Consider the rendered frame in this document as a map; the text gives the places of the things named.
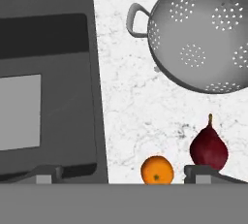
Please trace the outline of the dark red pear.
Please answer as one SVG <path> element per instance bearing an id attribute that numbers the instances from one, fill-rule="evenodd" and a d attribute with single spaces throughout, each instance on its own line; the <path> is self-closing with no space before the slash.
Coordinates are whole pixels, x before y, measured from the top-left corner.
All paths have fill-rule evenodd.
<path id="1" fill-rule="evenodd" d="M 200 130 L 190 144 L 190 155 L 196 165 L 210 166 L 221 171 L 227 163 L 229 152 L 212 126 L 213 115 L 208 115 L 207 125 Z"/>

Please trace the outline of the orange tangerine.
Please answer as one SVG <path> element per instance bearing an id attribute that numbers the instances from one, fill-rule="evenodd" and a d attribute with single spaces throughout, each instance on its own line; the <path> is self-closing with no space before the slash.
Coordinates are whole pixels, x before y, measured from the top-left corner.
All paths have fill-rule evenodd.
<path id="1" fill-rule="evenodd" d="M 151 156 L 141 165 L 140 174 L 145 184 L 171 184 L 174 171 L 164 156 Z"/>

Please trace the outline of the grey steel sink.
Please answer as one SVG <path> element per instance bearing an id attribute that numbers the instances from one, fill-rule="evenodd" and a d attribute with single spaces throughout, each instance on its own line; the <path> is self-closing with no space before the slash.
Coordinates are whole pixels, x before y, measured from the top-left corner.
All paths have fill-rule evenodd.
<path id="1" fill-rule="evenodd" d="M 0 0 L 0 181 L 108 180 L 94 0 Z"/>

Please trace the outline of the grey metal colander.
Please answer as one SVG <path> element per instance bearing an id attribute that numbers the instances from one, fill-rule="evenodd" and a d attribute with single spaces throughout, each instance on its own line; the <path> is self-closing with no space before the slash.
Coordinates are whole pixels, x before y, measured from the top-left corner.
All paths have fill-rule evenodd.
<path id="1" fill-rule="evenodd" d="M 248 88 L 248 0 L 158 0 L 134 3 L 126 28 L 145 38 L 160 71 L 204 94 Z"/>

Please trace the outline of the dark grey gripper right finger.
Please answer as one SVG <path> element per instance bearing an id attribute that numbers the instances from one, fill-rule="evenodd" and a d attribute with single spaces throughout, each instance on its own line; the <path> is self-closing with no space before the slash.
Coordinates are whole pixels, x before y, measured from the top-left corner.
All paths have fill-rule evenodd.
<path id="1" fill-rule="evenodd" d="M 237 183 L 246 184 L 246 181 L 221 175 L 209 166 L 186 165 L 184 167 L 185 184 L 224 184 Z"/>

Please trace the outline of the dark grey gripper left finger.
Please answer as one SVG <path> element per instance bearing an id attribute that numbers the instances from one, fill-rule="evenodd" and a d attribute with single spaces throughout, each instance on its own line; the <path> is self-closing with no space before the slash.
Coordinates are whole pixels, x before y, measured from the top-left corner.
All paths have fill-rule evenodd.
<path id="1" fill-rule="evenodd" d="M 8 183 L 19 184 L 54 184 L 62 180 L 63 168 L 57 165 L 42 165 L 36 167 L 24 176 L 8 179 Z"/>

